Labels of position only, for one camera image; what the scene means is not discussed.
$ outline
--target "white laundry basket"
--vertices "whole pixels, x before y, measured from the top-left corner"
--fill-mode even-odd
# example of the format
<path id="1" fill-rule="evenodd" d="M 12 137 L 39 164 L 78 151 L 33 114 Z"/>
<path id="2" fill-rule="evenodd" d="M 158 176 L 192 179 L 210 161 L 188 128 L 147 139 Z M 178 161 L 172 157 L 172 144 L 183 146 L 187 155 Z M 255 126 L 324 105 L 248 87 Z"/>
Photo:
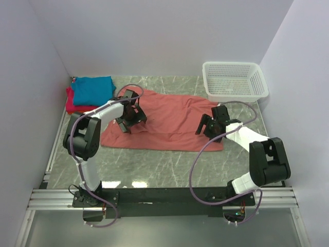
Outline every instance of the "white laundry basket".
<path id="1" fill-rule="evenodd" d="M 202 73 L 210 101 L 255 102 L 268 95 L 263 72 L 255 63 L 206 62 Z"/>

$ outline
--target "red towel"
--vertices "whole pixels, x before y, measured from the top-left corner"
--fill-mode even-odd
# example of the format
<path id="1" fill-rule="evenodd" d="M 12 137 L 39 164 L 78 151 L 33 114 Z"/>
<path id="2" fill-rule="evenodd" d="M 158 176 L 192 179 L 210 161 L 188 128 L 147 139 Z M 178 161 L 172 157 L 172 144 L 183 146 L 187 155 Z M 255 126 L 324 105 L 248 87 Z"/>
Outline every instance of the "red towel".
<path id="1" fill-rule="evenodd" d="M 137 87 L 128 87 L 138 94 Z M 113 120 L 101 135 L 101 145 L 112 148 L 200 151 L 209 141 L 202 133 L 195 135 L 202 114 L 211 115 L 217 103 L 191 95 L 163 95 L 144 90 L 140 106 L 148 120 L 123 133 Z M 220 151 L 223 143 L 212 143 L 205 151 Z"/>
<path id="2" fill-rule="evenodd" d="M 66 89 L 67 102 L 65 104 L 66 112 L 72 114 L 73 112 L 88 112 L 96 109 L 97 107 L 91 105 L 73 105 L 74 91 L 71 87 Z"/>

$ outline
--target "table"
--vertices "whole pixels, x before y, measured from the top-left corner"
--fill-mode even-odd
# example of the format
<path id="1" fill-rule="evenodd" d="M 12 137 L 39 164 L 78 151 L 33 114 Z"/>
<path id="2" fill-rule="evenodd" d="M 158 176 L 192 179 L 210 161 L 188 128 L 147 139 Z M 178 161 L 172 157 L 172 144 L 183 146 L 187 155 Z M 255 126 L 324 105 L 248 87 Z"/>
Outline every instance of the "table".
<path id="1" fill-rule="evenodd" d="M 187 94 L 207 97 L 203 78 L 199 76 L 112 77 L 119 89 L 128 83 L 162 94 Z M 248 125 L 252 130 L 267 135 L 257 102 L 251 104 L 258 118 Z M 238 103 L 227 105 L 231 119 L 246 121 L 253 112 Z M 69 121 L 65 115 L 51 164 L 48 189 L 66 189 L 79 184 L 75 163 L 63 148 L 63 136 Z M 238 144 L 223 138 L 224 150 L 204 152 L 193 172 L 193 186 L 226 186 L 227 182 L 249 171 L 249 154 Z M 197 153 L 179 151 L 133 150 L 100 147 L 97 153 L 98 174 L 103 187 L 187 187 L 189 171 Z"/>

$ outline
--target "folded blue towel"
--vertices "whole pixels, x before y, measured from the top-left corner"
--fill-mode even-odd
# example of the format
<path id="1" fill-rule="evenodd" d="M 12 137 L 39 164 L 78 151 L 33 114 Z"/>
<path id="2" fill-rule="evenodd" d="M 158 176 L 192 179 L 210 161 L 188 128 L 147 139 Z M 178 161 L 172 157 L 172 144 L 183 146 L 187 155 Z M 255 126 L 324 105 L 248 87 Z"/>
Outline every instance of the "folded blue towel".
<path id="1" fill-rule="evenodd" d="M 107 77 L 76 77 L 71 83 L 74 91 L 73 105 L 101 106 L 113 97 L 116 87 L 113 85 L 111 76 Z"/>

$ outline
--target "white wall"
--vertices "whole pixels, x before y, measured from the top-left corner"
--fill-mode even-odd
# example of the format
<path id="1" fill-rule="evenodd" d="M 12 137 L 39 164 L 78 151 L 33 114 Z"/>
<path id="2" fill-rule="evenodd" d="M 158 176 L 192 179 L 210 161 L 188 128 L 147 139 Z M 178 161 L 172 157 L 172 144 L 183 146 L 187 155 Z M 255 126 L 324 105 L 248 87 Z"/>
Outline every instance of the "white wall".
<path id="1" fill-rule="evenodd" d="M 261 62 L 271 136 L 283 139 L 312 246 L 329 243 L 329 2 L 295 0 Z"/>
<path id="2" fill-rule="evenodd" d="M 0 2 L 0 242 L 13 246 L 42 181 L 68 74 L 27 0 Z"/>
<path id="3" fill-rule="evenodd" d="M 260 63 L 293 0 L 30 0 L 70 75 L 201 75 Z"/>

